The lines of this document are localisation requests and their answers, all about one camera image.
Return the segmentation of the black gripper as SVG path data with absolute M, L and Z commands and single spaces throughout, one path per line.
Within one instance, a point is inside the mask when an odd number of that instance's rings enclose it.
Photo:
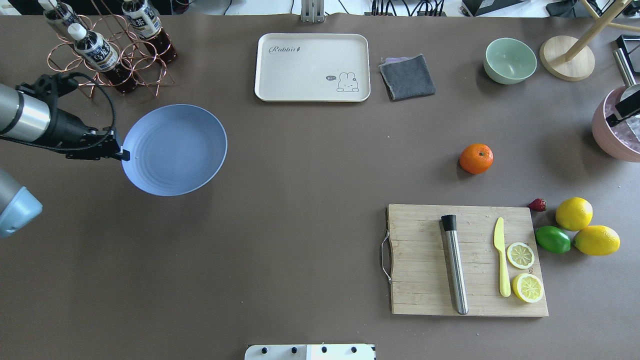
M 123 148 L 117 131 L 109 127 L 99 130 L 84 124 L 80 118 L 58 109 L 52 120 L 52 132 L 47 145 L 57 147 L 71 160 L 93 160 L 112 158 L 118 161 L 130 161 L 130 152 Z

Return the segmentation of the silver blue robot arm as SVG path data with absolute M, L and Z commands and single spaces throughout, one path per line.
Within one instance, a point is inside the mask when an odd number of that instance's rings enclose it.
M 0 132 L 3 141 L 65 155 L 71 160 L 128 161 L 112 123 L 103 129 L 86 125 L 79 117 L 58 107 L 58 101 L 79 84 L 71 75 L 43 75 L 34 84 L 1 86 Z M 2 170 L 0 174 L 0 235 L 3 239 L 29 224 L 42 212 L 41 202 Z

